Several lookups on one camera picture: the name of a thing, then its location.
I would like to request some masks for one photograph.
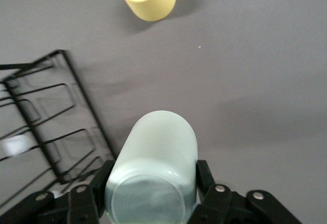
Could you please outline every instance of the dish rack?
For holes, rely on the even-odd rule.
[[[0,215],[35,191],[87,183],[116,158],[66,51],[0,65],[11,69],[0,81]]]

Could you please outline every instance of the rack wire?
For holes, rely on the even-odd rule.
[[[10,69],[19,70],[0,81],[0,214],[34,191],[89,182],[116,158],[66,51],[0,65]],[[28,147],[19,151],[22,138]]]

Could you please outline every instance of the gray surface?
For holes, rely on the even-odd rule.
[[[218,181],[325,223],[327,0],[177,0],[156,23],[123,0],[0,2],[0,62],[69,50],[118,151],[142,115],[174,111]]]

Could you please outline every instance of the gray background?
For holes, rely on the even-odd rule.
[[[69,50],[117,151],[142,115],[174,111],[218,182],[325,223],[326,2],[177,0],[148,23],[123,0],[0,0],[0,63]]]

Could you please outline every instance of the silver screw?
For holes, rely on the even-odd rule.
[[[224,192],[225,191],[225,188],[223,186],[221,186],[221,185],[217,185],[215,187],[215,189],[216,189],[217,192]]]
[[[85,189],[86,189],[86,186],[82,186],[82,187],[77,188],[77,189],[76,189],[76,192],[77,192],[77,193],[84,192]]]
[[[253,197],[255,198],[255,199],[258,199],[258,200],[263,200],[265,197],[261,194],[261,193],[259,193],[259,192],[255,192],[254,194],[253,194]]]
[[[44,193],[44,194],[38,195],[38,196],[35,198],[35,200],[36,200],[36,201],[41,201],[41,200],[45,199],[47,195],[48,195],[47,193]]]

